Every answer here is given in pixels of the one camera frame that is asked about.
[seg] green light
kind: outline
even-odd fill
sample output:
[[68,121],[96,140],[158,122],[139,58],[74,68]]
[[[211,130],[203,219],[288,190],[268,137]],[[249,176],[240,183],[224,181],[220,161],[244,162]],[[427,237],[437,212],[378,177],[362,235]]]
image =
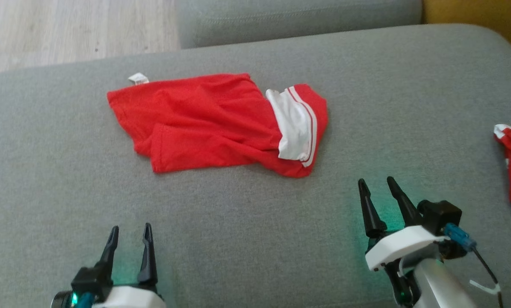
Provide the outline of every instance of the green light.
[[71,296],[71,305],[75,306],[79,302],[79,298],[77,297],[76,293],[73,293],[73,296]]

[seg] yellow cushion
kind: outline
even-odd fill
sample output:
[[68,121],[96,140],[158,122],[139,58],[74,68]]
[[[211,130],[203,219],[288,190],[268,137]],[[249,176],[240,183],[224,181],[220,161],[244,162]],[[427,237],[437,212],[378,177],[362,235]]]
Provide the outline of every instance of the yellow cushion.
[[462,23],[484,26],[511,43],[511,0],[423,0],[428,24]]

